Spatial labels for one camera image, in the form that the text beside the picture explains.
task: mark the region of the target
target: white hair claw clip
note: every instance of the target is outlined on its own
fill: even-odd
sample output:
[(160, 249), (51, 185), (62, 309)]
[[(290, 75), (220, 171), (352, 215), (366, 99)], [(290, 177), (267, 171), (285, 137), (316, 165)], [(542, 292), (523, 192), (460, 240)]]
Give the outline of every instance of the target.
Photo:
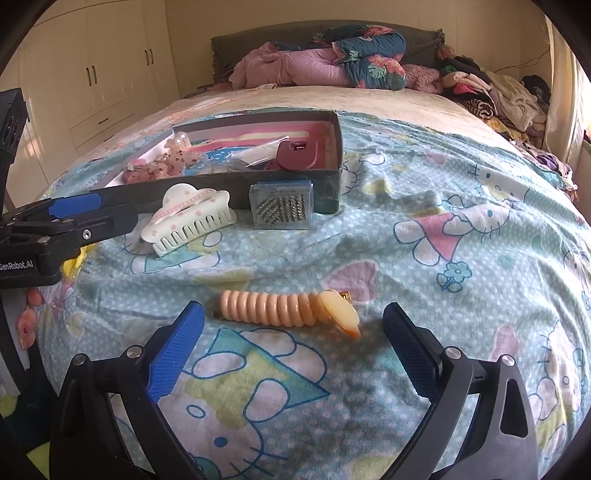
[(197, 190), (188, 183), (177, 183), (164, 194), (162, 208), (141, 232), (146, 242), (162, 257), (190, 241), (236, 223), (228, 208), (230, 194), (225, 190)]

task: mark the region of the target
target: bedspread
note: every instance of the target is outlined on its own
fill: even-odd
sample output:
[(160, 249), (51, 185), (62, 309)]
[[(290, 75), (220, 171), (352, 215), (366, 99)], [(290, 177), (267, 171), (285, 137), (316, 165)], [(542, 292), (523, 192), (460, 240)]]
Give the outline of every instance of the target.
[[(516, 357), (541, 476), (589, 409), (589, 225), (557, 190), (557, 175), (511, 148), (338, 113), (339, 213), (314, 214), (310, 231), (255, 231), (238, 211), (236, 225), (160, 260), (139, 241), (149, 220), (141, 218), (129, 235), (98, 244), (76, 278), (43, 290), (38, 342), (49, 379), (59, 388), (74, 354), (120, 355), (198, 300), (205, 330), (160, 407), (207, 477), (377, 479), (428, 407), (382, 331), (384, 307), (397, 301), (443, 345), (472, 358)], [(51, 194), (84, 191), (133, 149), (78, 166)], [(226, 288), (348, 290), (363, 337), (215, 320)], [(440, 467), (453, 461), (469, 413)]]

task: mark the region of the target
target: headboard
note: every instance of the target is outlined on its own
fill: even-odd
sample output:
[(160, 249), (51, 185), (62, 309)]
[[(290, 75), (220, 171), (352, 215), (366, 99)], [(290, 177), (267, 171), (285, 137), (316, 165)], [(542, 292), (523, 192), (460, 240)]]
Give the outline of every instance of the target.
[(218, 83), (224, 78), (227, 68), (233, 67), (244, 55), (267, 41), (281, 40), (304, 46), (318, 32), (345, 24), (376, 24), (391, 27), (402, 34), (407, 42), (402, 64), (411, 63), (431, 68), (439, 66), (437, 48), (445, 42), (443, 30), (427, 31), (404, 25), (367, 20), (311, 20), (269, 25), (214, 37), (212, 39), (214, 83)]

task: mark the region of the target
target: wall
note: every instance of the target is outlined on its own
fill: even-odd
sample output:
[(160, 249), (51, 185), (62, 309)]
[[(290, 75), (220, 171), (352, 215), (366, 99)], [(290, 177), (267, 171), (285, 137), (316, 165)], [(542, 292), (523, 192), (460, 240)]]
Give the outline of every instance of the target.
[(573, 175), (573, 181), (579, 186), (579, 201), (575, 203), (575, 206), (583, 214), (585, 220), (591, 223), (591, 188), (589, 179), (591, 179), (591, 145), (584, 142), (577, 170)]
[[(544, 15), (531, 0), (166, 0), (166, 6), (181, 96), (212, 82), (212, 37), (282, 22), (358, 18), (442, 28), (459, 54), (489, 70), (519, 65), (548, 48)], [(549, 82), (549, 62), (546, 54), (535, 67), (503, 73), (537, 73)]]

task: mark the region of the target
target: screw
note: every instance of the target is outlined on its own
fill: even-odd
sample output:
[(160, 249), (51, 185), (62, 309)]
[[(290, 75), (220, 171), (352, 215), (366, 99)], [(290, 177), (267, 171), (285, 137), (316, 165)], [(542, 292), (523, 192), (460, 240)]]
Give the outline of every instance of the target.
[(508, 367), (515, 365), (515, 359), (511, 355), (503, 355), (501, 360), (503, 360), (503, 363)]
[(454, 346), (449, 346), (445, 349), (445, 354), (449, 357), (449, 358), (453, 358), (454, 360), (457, 360), (458, 358), (460, 358), (462, 356), (462, 352), (459, 351), (459, 349), (457, 349)]
[(83, 353), (79, 353), (77, 355), (74, 355), (74, 358), (72, 359), (72, 364), (78, 366), (82, 365), (85, 361), (86, 355)]
[(138, 358), (142, 354), (142, 348), (139, 345), (132, 345), (125, 353), (129, 358)]

